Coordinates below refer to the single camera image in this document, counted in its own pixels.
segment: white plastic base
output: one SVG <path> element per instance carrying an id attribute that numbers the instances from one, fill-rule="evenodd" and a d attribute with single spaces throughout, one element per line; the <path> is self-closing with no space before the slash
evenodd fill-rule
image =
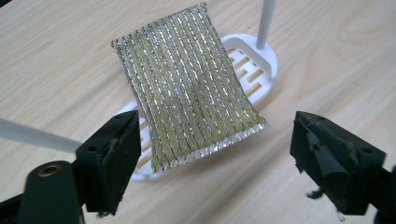
<path id="1" fill-rule="evenodd" d="M 255 105 L 260 102 L 271 90 L 277 72 L 277 60 L 274 51 L 269 45 L 264 49 L 257 49 L 257 37 L 254 35 L 226 35 L 221 39 L 233 68 L 241 82 L 242 88 Z M 136 100 L 133 100 L 119 113 L 139 109 Z M 142 117 L 139 119 L 142 155 L 136 165 L 131 179 L 145 181 L 156 179 L 170 171 L 153 173 L 151 169 L 151 143 L 149 141 L 149 126 Z"/>

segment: white plastic stand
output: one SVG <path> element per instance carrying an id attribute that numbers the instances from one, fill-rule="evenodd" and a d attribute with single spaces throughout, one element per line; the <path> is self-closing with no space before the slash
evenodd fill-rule
<path id="1" fill-rule="evenodd" d="M 0 138 L 69 153 L 81 146 L 80 142 L 6 119 L 0 119 Z"/>
<path id="2" fill-rule="evenodd" d="M 266 44 L 275 2 L 275 0 L 264 0 L 259 37 L 237 34 L 226 35 L 221 38 L 221 42 L 224 48 L 227 49 L 230 60 L 233 62 L 235 73 L 241 82 L 242 88 L 253 105 L 268 95 L 276 77 L 276 55 L 272 48 Z M 139 109 L 136 101 L 129 103 L 119 113 L 132 109 Z M 140 137 L 142 138 L 142 156 L 136 165 L 131 179 L 136 181 L 156 179 L 170 171 L 153 173 L 151 169 L 149 126 L 144 118 L 140 118 L 139 122 Z"/>

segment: wood grain surface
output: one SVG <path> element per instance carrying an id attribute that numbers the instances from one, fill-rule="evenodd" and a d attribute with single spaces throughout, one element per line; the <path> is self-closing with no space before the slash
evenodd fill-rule
<path id="1" fill-rule="evenodd" d="M 19 1 L 0 8 L 0 118 L 84 142 L 134 97 L 110 41 L 199 1 Z M 256 35 L 262 0 L 208 0 L 220 36 Z M 268 42 L 278 76 L 258 108 L 271 127 L 150 182 L 87 223 L 340 223 L 289 154 L 297 110 L 319 114 L 396 164 L 396 1 L 279 0 Z M 0 139 L 0 201 L 38 165 L 73 154 Z M 344 223 L 373 223 L 375 209 Z"/>

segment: metallic mesh fabric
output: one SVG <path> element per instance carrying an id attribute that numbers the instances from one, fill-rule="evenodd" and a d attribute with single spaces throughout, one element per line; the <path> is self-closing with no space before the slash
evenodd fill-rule
<path id="1" fill-rule="evenodd" d="M 267 124 L 243 93 L 205 3 L 112 47 L 149 123 L 154 172 L 210 155 Z"/>

